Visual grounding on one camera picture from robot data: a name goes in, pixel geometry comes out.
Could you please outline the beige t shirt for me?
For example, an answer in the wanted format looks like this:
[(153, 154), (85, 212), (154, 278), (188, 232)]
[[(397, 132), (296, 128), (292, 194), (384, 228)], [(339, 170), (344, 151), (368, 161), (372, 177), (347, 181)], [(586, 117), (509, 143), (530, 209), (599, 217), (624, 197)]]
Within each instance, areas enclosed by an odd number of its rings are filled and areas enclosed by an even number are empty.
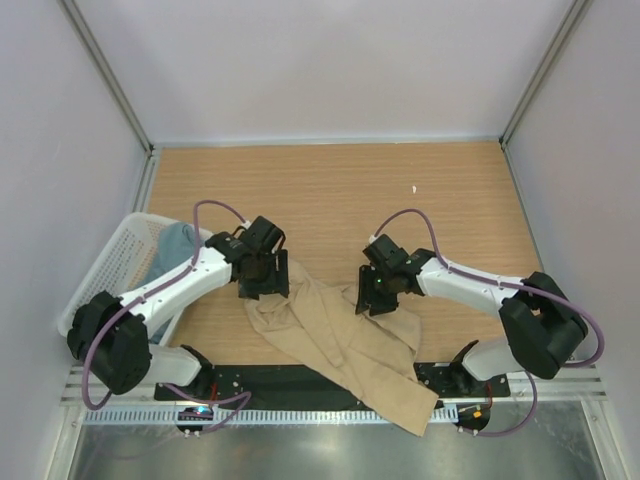
[(354, 285), (330, 286), (298, 262), (287, 297), (244, 303), (253, 329), (272, 346), (348, 390), (405, 431), (424, 435), (438, 396), (417, 378), (421, 319), (402, 308), (372, 317), (355, 311)]

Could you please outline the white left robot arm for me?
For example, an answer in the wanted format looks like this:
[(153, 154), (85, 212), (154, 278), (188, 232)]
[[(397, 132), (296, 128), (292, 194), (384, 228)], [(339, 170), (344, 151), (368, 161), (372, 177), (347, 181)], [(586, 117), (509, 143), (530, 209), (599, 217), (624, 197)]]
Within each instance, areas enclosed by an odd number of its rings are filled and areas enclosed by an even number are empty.
[(242, 299), (289, 294), (283, 230), (263, 216), (196, 241), (196, 252), (132, 291), (96, 293), (79, 305), (62, 335), (71, 355), (114, 395), (141, 383), (175, 386), (189, 399), (209, 396), (214, 367), (188, 345), (154, 344), (152, 336), (202, 296), (228, 284)]

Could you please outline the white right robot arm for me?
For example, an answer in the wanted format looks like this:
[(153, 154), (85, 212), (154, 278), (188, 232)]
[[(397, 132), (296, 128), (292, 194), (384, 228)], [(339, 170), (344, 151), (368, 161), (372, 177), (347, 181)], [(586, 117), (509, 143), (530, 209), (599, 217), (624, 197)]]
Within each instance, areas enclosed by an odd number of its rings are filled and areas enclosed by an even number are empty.
[(448, 299), (497, 318), (500, 338), (465, 346), (449, 364), (449, 380), (459, 394), (472, 396), (503, 374), (528, 372), (550, 380), (586, 338), (588, 327), (548, 275), (502, 277), (463, 269), (423, 248), (408, 253), (389, 236), (363, 250), (357, 313), (394, 312), (401, 294)]

